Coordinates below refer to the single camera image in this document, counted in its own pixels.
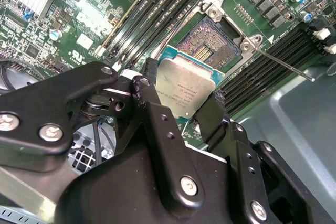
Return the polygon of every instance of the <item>black dimm slot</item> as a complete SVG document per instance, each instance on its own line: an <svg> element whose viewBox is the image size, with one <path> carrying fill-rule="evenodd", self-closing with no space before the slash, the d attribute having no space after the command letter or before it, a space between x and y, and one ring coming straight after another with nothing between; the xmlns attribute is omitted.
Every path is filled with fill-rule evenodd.
<svg viewBox="0 0 336 224"><path fill-rule="evenodd" d="M158 0L143 0L140 2L139 5L137 5L137 8L132 12L132 14L128 17L127 21L119 29L119 31L121 32L123 32L123 30L125 29L125 32L119 39L119 41L117 41L117 43L111 49L112 52L114 51L114 54L116 54L120 46L122 46L132 36L132 33L137 29L138 25L140 24L140 20L142 20L143 17L148 12L150 12L152 8L154 8L153 5L155 5L155 3L157 2ZM114 35L112 40L114 40L118 34L119 33Z"/></svg>
<svg viewBox="0 0 336 224"><path fill-rule="evenodd" d="M292 46L295 46L297 48L302 47L304 45L304 38L298 38L298 40L295 41L295 44ZM277 57L282 61L286 61L286 59L290 56L291 54L291 48L287 48L285 47L284 49L282 49L282 56L281 57ZM244 80L249 79L250 77L258 77L258 74L265 74L267 73L267 71L270 70L271 66L274 66L274 62L271 59L265 58L264 61L262 63L258 62L258 64L255 64L253 62L252 67L251 67L251 71L249 71L246 75L244 75ZM226 88L227 92L231 92L233 91L233 93L237 90L233 90L235 87L237 87L240 83L242 82L242 80L239 81L239 83L237 85L234 85L234 87L230 87L230 88Z"/></svg>
<svg viewBox="0 0 336 224"><path fill-rule="evenodd" d="M154 20L156 20L159 17L159 15L162 13L162 11L165 10L166 6L169 5L169 4L171 4L173 1L174 0L165 0L164 4L161 5L160 8L158 8L158 10L156 10L154 12L154 14L152 15L152 17L150 19L147 19L146 21L140 20L140 22L138 22L136 24L136 26L133 28L133 31L136 31L137 29L140 29L140 31L132 39L132 42L127 46L127 48L124 50L125 54L131 52L138 45L138 43L143 38L143 35L151 28L151 25L155 22ZM151 8L148 11L148 13L154 11L155 7L157 7L157 6L158 5L151 6Z"/></svg>
<svg viewBox="0 0 336 224"><path fill-rule="evenodd" d="M271 55L274 55L276 57L276 55L278 55L284 48L288 47L289 43L291 41L296 41L298 38L301 38L301 34L297 34L296 33L297 28L295 28L293 30L293 33L290 33L288 35L288 37L285 37L284 39L282 39L281 41L279 41L276 45L277 47L271 47L270 49L267 50L267 52ZM250 66L248 66L249 69L251 69L251 71L253 69L258 70L258 66L262 66L262 64L265 64L266 62L269 62L270 59L268 58L264 58L264 57L259 57L258 59L256 59L254 62L252 62L250 64ZM248 71L245 75L242 74L238 74L234 79L228 81L224 87L226 90L231 89L231 86L237 86L240 82L242 82L243 80L239 81L240 79L244 78L246 79L246 75L249 74L250 72Z"/></svg>
<svg viewBox="0 0 336 224"><path fill-rule="evenodd" d="M157 27L152 34L150 34L150 38L145 41L145 43L140 47L138 52L133 55L133 57L129 60L132 61L131 64L134 64L134 60L138 60L141 55L147 50L148 46L156 39L156 37L164 30L168 29L170 22L174 19L175 15L178 16L179 10L182 9L182 7L185 4L183 2L179 2L177 6L174 7L174 9L171 11L171 13L163 19L163 22L159 27Z"/></svg>
<svg viewBox="0 0 336 224"><path fill-rule="evenodd" d="M295 67L302 66L305 64L308 60L312 59L316 55L316 52L309 55L309 57L302 59L299 63L295 65ZM292 72L290 70L286 70L285 72L280 72L281 75L277 78L274 78L271 82L268 83L267 86L263 87L258 93L255 93L253 96L248 96L248 98L245 101L242 101L240 104L234 104L234 105L228 105L228 111L231 115L237 113L239 110L243 109L247 104L250 104L251 102L258 99L261 95L264 95L266 91L269 91L272 87L274 87L276 84L278 84L281 80L289 76Z"/></svg>
<svg viewBox="0 0 336 224"><path fill-rule="evenodd" d="M295 28L268 52L279 59L286 59L287 63L299 68L319 51L306 31ZM264 56L259 56L221 88L222 91L226 90L224 102L227 111L230 115L235 114L260 96L267 94L267 91L290 74L291 71L287 68Z"/></svg>
<svg viewBox="0 0 336 224"><path fill-rule="evenodd" d="M295 66L296 61L300 59L300 55L307 54L309 52L310 47L303 48L300 52L297 52L289 57L289 59L286 60L286 63ZM234 103L238 103L240 100L245 99L243 95L238 97L242 92L245 92L250 96L253 92L255 92L255 88L257 86L262 87L262 84L266 81L268 81L269 78L273 78L277 72L283 72L285 69L283 66L277 64L276 62L272 62L269 68L265 70L261 70L257 73L255 77L252 77L249 82L247 82L246 86L242 86L240 89L236 89L235 92L230 92L229 96L227 96L227 100L225 101L225 104L230 104L232 101Z"/></svg>

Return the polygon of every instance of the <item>ram slot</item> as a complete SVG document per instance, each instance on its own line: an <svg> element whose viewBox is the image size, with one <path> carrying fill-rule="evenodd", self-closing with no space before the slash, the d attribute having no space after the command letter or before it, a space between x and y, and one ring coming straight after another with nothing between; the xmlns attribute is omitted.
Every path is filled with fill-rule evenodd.
<svg viewBox="0 0 336 224"><path fill-rule="evenodd" d="M133 44L133 47L128 50L127 56L132 54L132 58L130 60L138 59L139 55L143 54L148 46L155 40L155 38L164 30L168 29L171 20L176 19L179 15L179 11L183 9L191 2L194 2L193 0L173 0L171 4L167 7L167 11L165 11L162 15L159 16L159 18L156 19L154 22L154 25L150 27L148 31L136 42ZM133 50L138 46L138 43L144 41L144 43L140 46L140 48L136 51L136 53L133 53Z"/></svg>

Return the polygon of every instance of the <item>black plastic bracket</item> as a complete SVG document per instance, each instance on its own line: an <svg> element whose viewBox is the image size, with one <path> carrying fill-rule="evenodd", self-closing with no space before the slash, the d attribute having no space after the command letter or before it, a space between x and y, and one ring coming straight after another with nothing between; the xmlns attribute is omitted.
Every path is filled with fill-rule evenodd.
<svg viewBox="0 0 336 224"><path fill-rule="evenodd" d="M138 131L144 131L152 160L161 201L178 217L190 217L204 202L204 189L181 137L171 110L162 106L154 84L136 76L131 83L135 100L135 114L121 139L132 145ZM181 187L181 179L191 179L197 187L195 195L188 195Z"/></svg>
<svg viewBox="0 0 336 224"><path fill-rule="evenodd" d="M230 165L229 200L232 219L237 223L279 223L271 221L264 180L257 153L250 146L245 129L230 122L223 141L214 154L224 157ZM252 203L259 203L266 213L260 219L253 211Z"/></svg>
<svg viewBox="0 0 336 224"><path fill-rule="evenodd" d="M253 148L262 160L269 204L281 223L334 223L271 144L259 141Z"/></svg>
<svg viewBox="0 0 336 224"><path fill-rule="evenodd" d="M0 165L38 172L59 167L71 147L71 122L84 100L117 79L111 67L92 62L0 96L0 114L19 119L17 128L0 131ZM45 125L60 128L61 139L43 140L39 130Z"/></svg>

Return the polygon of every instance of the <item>green circuit board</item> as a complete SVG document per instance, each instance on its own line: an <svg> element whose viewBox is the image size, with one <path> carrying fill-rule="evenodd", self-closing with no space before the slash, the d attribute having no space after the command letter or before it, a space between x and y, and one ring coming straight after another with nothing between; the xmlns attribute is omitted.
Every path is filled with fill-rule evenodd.
<svg viewBox="0 0 336 224"><path fill-rule="evenodd" d="M14 50L10 53L11 57L32 64L46 78L97 60L111 66L117 64L119 71L125 67L140 70L145 59L198 0L172 0L170 5L167 0L164 8L158 8L152 14L149 9L147 13L140 10L134 14L134 10L137 10L143 1L52 0L47 13L44 16L38 16L34 13L26 13L22 5L15 1L0 0L0 47L2 50L8 48ZM247 36L262 35L260 48L264 50L274 45L302 22L299 15L303 11L310 13L313 18L325 18L331 29L335 29L336 0L304 0L302 3L291 0L270 0L271 6L267 7L267 10L263 8L264 1L224 0L222 4L223 10ZM167 14L164 16L165 19L162 18L160 21L160 25L155 26L158 24L158 19L162 17L163 11L169 7L172 8L169 15L174 13L176 8L174 15ZM274 8L276 12L272 15L270 10ZM196 13L170 40L169 45L177 46L189 38L190 31L205 17L205 14ZM146 27L144 22L127 34L127 28L133 24L132 18L137 18L137 24L148 18L150 25ZM219 29L225 27L223 21L218 22L216 26ZM117 53L112 55L114 46L124 35L128 37L121 45L122 50L118 47ZM133 55L137 53L140 56L132 62ZM235 58L219 70L226 72L240 59ZM194 142L194 145L201 142L201 136L190 126L187 126L184 138Z"/></svg>

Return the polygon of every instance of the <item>white label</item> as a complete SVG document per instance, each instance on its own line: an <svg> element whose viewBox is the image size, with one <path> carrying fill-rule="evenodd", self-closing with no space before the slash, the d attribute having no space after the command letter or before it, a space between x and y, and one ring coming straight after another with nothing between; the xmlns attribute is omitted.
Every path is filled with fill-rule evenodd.
<svg viewBox="0 0 336 224"><path fill-rule="evenodd" d="M89 50L89 48L92 46L93 44L93 40L90 39L88 36L86 36L85 34L81 34L79 36L79 38L77 39L77 44L81 45L82 47L84 47L86 50Z"/></svg>

